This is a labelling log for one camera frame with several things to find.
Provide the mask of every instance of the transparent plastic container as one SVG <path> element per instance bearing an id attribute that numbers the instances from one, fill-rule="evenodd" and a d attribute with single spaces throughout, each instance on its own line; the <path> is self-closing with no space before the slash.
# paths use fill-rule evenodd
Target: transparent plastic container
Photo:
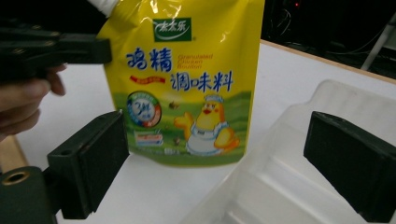
<path id="1" fill-rule="evenodd" d="M 394 100 L 325 80 L 309 102 L 287 109 L 262 147 L 251 149 L 181 223 L 366 223 L 303 155 L 312 111 L 396 146 Z"/>

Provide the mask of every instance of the cartoon illustration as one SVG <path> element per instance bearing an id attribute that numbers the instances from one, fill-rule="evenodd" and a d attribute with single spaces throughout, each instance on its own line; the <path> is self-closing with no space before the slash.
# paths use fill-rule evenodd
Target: cartoon illustration
<path id="1" fill-rule="evenodd" d="M 207 95 L 200 115 L 194 121 L 190 112 L 175 118 L 175 126 L 183 129 L 186 148 L 192 155 L 212 156 L 231 151 L 239 145 L 239 138 L 225 120 L 223 99 Z"/>

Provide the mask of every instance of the finger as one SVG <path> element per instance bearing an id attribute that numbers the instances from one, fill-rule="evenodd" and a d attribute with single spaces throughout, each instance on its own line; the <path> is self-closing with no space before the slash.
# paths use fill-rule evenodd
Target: finger
<path id="1" fill-rule="evenodd" d="M 49 73 L 57 73 L 57 72 L 62 72 L 63 70 L 65 70 L 67 67 L 67 65 L 64 63 L 62 65 L 56 66 L 56 67 L 49 67 L 46 70 Z"/>
<path id="2" fill-rule="evenodd" d="M 31 117 L 38 109 L 40 101 L 9 109 L 0 113 L 0 128 L 7 127 L 13 123 L 21 122 Z"/>
<path id="3" fill-rule="evenodd" d="M 48 73 L 47 80 L 49 81 L 50 89 L 53 93 L 61 96 L 66 94 L 64 84 L 62 83 L 62 80 L 57 73 Z"/>
<path id="4" fill-rule="evenodd" d="M 4 133 L 0 133 L 0 142 L 7 138 L 7 135 Z"/>
<path id="5" fill-rule="evenodd" d="M 41 100 L 50 91 L 45 79 L 32 78 L 0 84 L 0 112 Z"/>
<path id="6" fill-rule="evenodd" d="M 37 124 L 39 116 L 40 110 L 37 109 L 29 118 L 22 120 L 21 122 L 8 125 L 7 127 L 0 128 L 0 133 L 10 135 L 32 129 Z"/>

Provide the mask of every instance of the green label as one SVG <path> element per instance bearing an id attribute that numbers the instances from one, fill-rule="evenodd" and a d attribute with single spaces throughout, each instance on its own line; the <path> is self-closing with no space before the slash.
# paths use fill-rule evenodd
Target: green label
<path id="1" fill-rule="evenodd" d="M 191 18 L 153 20 L 155 42 L 191 41 Z"/>

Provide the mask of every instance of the yellow packaging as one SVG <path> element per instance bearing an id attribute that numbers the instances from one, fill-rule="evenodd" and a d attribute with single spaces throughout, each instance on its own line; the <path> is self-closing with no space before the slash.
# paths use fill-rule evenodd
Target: yellow packaging
<path id="1" fill-rule="evenodd" d="M 99 37 L 132 152 L 172 165 L 239 161 L 247 147 L 263 0 L 123 0 Z"/>

